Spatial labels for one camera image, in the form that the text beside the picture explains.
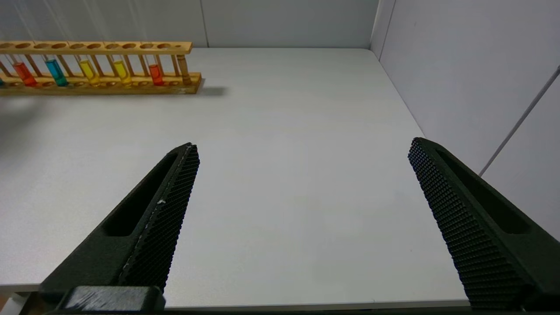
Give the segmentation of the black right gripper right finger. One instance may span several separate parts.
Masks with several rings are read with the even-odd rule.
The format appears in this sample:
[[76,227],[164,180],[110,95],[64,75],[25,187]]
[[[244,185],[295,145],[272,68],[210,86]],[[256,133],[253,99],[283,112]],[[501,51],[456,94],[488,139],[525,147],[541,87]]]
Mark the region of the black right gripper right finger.
[[408,159],[473,310],[558,310],[560,244],[443,146]]

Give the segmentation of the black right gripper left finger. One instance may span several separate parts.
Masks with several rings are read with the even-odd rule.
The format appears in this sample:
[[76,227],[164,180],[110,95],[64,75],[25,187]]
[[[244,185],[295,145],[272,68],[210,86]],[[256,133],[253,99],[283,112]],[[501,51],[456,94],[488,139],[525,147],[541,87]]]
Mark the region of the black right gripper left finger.
[[197,146],[168,152],[40,284],[48,311],[162,311],[200,165]]

